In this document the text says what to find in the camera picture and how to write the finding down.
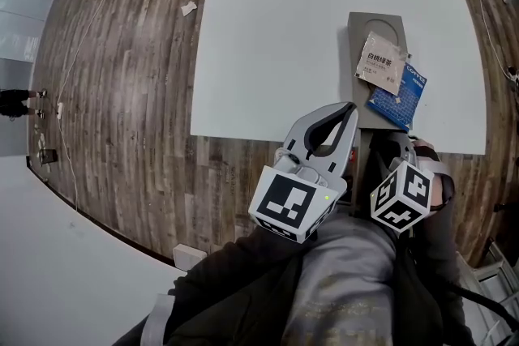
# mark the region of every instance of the white cube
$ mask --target white cube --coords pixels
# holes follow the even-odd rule
[[[338,193],[264,166],[249,215],[258,225],[303,243],[335,206]]]
[[[401,233],[429,215],[434,173],[406,161],[371,192],[371,217]]]

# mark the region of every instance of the black sleeve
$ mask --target black sleeve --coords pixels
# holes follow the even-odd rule
[[[414,257],[422,282],[440,307],[444,342],[451,345],[474,345],[472,333],[465,325],[461,297],[435,284],[441,278],[459,284],[456,244],[452,234],[453,203],[415,225]]]
[[[306,243],[298,244],[257,227],[249,237],[225,244],[222,250],[209,255],[185,277],[175,281],[174,288],[168,292],[175,296],[175,303],[165,335],[256,280],[272,266],[303,252],[309,243],[310,238]],[[116,345],[138,346],[145,320]]]

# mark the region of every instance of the gray box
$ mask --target gray box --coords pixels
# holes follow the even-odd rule
[[[350,12],[350,17],[348,18],[350,79],[353,101],[358,107],[358,128],[400,130],[386,117],[366,106],[367,101],[375,90],[375,86],[355,76],[362,49],[371,31],[384,37],[394,45],[400,46],[402,50],[407,51],[404,24],[400,16]]]

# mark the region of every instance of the black pants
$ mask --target black pants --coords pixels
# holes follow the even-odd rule
[[[9,118],[17,118],[27,115],[29,109],[22,101],[29,98],[27,90],[0,91],[0,114]]]

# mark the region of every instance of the gray shirt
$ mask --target gray shirt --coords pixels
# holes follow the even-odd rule
[[[305,255],[284,345],[389,346],[396,257],[376,224],[332,214]]]

